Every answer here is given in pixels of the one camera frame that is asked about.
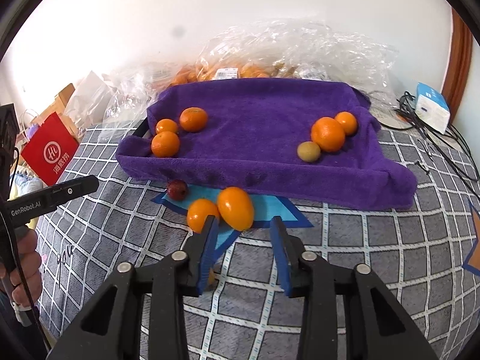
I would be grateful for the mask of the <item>person's left hand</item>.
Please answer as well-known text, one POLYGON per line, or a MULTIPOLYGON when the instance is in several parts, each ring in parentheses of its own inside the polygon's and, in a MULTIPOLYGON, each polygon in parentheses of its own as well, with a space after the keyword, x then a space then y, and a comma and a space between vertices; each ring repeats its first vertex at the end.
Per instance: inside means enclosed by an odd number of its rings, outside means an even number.
MULTIPOLYGON (((36 251, 38 246, 37 233, 23 226, 17 228, 16 232, 23 232, 24 236, 17 242, 18 251, 20 254, 21 267, 24 272, 24 277, 30 291, 32 302, 35 303, 41 296, 42 279, 41 279, 41 256, 36 251)), ((25 291, 25 286, 22 284, 19 272, 14 270, 10 273, 10 282, 14 287, 12 297, 15 302, 23 307, 30 306, 30 300, 25 291)))

